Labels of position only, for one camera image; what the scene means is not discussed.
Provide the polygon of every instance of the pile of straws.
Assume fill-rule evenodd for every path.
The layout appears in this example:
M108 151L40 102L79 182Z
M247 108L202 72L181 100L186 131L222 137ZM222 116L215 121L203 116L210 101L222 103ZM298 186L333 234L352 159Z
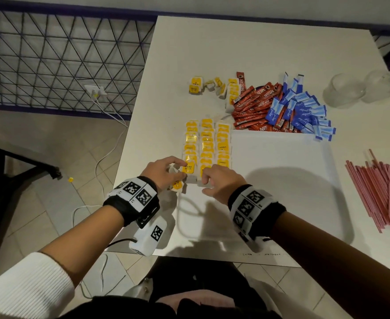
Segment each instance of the pile of straws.
M366 167L346 161L346 168L369 217L382 233L384 225L390 225L390 165L378 162L371 149L369 152L372 155L372 166L368 161Z

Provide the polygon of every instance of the power outlet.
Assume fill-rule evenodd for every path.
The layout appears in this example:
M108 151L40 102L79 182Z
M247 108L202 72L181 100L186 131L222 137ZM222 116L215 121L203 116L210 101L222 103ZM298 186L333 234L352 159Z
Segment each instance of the power outlet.
M84 85L84 88L89 93L90 96L92 95L108 95L107 92L105 92L105 88L103 86L95 86L95 85Z

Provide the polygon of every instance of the pink fabric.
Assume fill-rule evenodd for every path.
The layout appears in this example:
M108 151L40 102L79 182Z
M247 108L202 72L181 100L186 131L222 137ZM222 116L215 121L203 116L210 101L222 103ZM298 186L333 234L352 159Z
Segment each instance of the pink fabric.
M157 302L165 303L177 312L177 307L182 299L190 299L199 305L203 304L214 307L235 308L235 302L232 298L210 290L194 290L179 294L172 294L170 296L163 296L158 299Z

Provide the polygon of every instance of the ribbed sleeve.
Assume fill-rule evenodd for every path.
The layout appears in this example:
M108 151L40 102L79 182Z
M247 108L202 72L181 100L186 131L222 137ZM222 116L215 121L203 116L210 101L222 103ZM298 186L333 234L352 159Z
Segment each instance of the ribbed sleeve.
M68 274L43 253L31 253L0 276L0 314L55 318L74 297Z

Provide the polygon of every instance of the glass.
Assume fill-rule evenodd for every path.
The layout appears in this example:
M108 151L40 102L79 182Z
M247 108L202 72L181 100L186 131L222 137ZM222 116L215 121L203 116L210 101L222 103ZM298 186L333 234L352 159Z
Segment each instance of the glass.
M367 91L362 101L372 103L390 97L390 72L373 70L365 77Z
M366 85L349 74L338 74L331 78L330 84L324 89L323 97L326 104L332 107L349 106L365 95Z

